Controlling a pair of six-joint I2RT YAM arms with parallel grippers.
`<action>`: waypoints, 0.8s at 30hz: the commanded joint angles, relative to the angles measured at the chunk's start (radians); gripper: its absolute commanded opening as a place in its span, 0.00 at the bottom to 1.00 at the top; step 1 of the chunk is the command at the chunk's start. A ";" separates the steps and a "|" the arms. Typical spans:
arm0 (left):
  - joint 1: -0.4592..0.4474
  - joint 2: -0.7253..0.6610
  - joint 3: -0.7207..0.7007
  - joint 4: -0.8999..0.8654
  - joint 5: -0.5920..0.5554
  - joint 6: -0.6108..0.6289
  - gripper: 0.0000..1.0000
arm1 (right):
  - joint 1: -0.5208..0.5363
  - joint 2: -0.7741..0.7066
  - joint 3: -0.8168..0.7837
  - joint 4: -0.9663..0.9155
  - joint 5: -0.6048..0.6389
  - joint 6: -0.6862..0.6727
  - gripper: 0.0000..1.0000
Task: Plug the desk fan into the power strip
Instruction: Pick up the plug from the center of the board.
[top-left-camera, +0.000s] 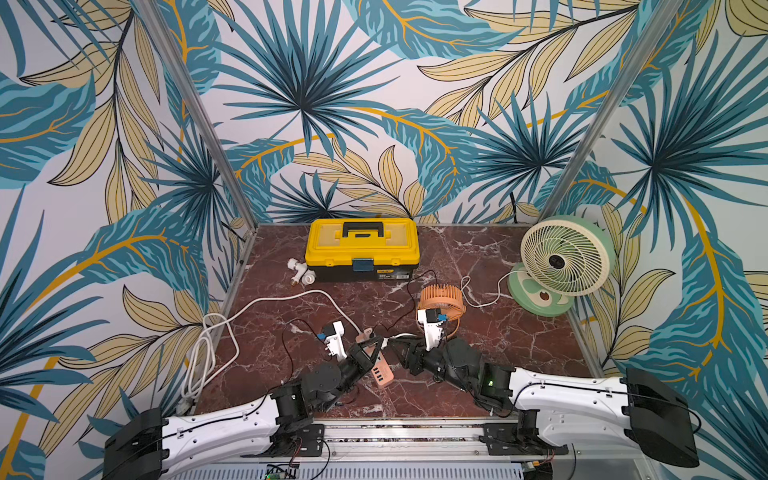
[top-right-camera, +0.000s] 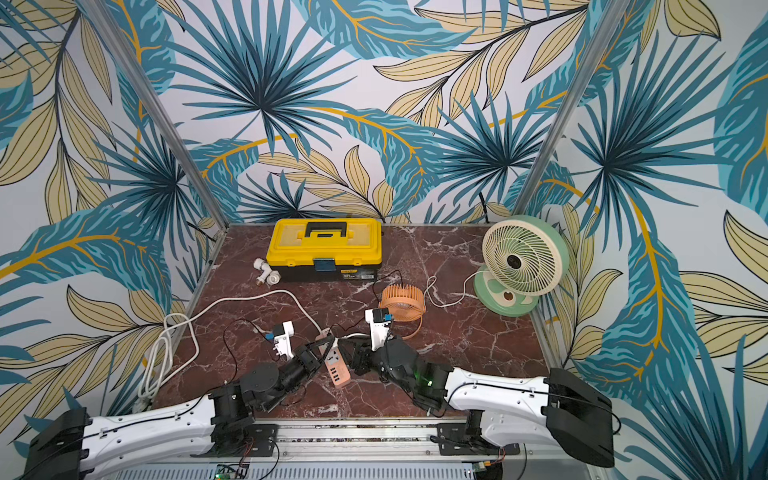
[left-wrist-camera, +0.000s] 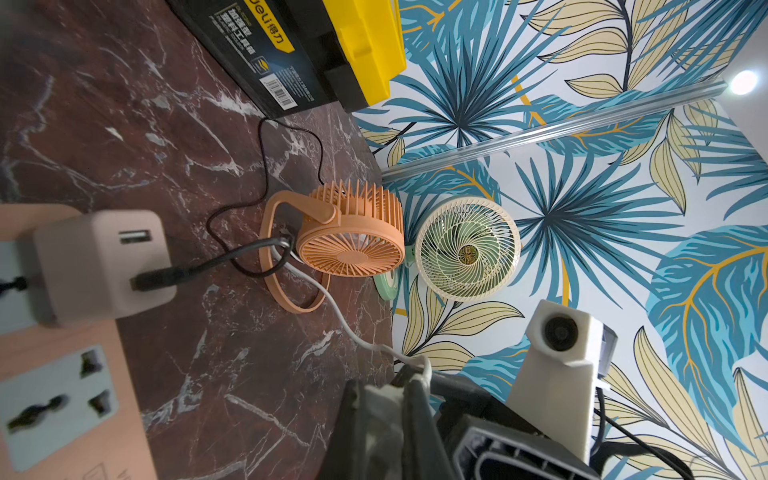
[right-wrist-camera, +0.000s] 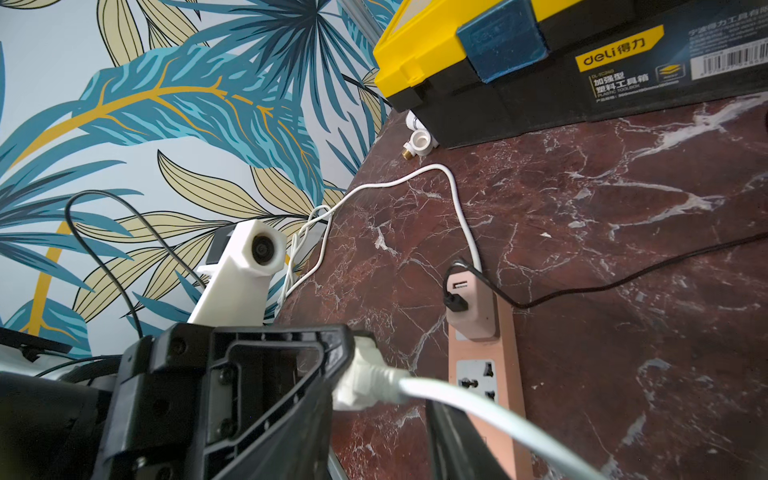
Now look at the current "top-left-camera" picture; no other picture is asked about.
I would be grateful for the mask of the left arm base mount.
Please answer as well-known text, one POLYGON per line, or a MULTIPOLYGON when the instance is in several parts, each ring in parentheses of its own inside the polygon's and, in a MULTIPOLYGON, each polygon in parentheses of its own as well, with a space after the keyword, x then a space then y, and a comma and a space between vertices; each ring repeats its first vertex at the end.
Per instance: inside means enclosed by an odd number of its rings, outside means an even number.
POLYGON ((312 423, 290 433, 278 432, 270 437, 271 446, 260 457, 319 458, 325 450, 325 425, 312 423))

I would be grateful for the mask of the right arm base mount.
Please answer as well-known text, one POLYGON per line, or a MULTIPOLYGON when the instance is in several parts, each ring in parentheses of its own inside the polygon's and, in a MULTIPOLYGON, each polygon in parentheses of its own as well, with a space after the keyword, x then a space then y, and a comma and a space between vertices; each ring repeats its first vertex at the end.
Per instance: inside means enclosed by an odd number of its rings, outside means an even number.
POLYGON ((486 423, 479 441, 486 445, 490 456, 522 455, 547 459, 568 454, 567 446, 553 446, 540 437, 536 424, 538 416, 538 410, 522 410, 517 412, 514 423, 486 423))

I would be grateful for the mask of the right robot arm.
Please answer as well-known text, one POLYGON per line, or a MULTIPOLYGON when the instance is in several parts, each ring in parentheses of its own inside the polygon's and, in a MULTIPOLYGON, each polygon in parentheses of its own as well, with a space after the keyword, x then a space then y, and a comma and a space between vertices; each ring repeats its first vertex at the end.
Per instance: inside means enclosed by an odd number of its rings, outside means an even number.
POLYGON ((621 377, 567 377, 490 363, 460 338, 431 346, 405 335, 385 344, 412 375, 429 373, 492 415, 515 415, 511 445, 616 444, 670 466, 700 464, 695 444, 700 417, 682 394, 645 370, 629 367, 621 377))

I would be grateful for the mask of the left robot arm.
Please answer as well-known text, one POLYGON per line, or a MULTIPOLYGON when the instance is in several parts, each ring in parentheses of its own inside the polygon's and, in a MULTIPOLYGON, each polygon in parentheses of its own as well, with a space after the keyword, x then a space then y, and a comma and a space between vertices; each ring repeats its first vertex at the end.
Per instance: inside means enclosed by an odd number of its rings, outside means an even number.
POLYGON ((104 479, 170 479, 238 455, 289 449, 314 416, 332 409, 373 368, 384 339, 352 345, 325 362, 242 405, 202 415, 165 416, 148 409, 108 438, 104 479))

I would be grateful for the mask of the pink power strip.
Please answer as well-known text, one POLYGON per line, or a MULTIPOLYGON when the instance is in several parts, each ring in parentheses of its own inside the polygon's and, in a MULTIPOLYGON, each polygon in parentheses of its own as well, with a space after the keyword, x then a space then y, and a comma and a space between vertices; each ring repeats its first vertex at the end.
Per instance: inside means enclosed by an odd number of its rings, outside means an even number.
MULTIPOLYGON (((373 330, 370 328, 365 329, 361 334, 356 337, 356 342, 361 343, 373 337, 373 330)), ((385 387, 392 383, 395 376, 388 364, 384 354, 380 352, 376 358, 376 361, 371 369, 371 375, 376 381, 379 387, 385 387)))

